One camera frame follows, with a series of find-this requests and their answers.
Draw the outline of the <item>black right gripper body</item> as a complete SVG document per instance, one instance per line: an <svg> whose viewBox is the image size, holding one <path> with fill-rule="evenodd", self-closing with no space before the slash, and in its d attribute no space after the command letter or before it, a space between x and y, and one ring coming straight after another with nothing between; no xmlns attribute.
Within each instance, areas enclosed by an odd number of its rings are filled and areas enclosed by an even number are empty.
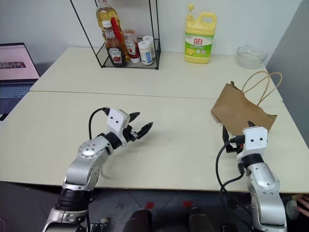
<svg viewBox="0 0 309 232"><path fill-rule="evenodd" d="M245 136L244 135L238 135L234 136L231 139L227 139L225 141L227 144L225 149L227 153L237 153L239 154L243 150L243 145L245 143Z"/></svg>

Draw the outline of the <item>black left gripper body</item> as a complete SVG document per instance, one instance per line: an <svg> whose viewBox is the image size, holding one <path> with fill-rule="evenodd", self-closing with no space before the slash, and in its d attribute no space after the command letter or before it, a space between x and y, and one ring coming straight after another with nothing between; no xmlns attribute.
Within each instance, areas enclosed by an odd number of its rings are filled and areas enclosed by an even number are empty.
<svg viewBox="0 0 309 232"><path fill-rule="evenodd" d="M132 130L130 125L123 129L123 136L127 143L138 139L138 134Z"/></svg>

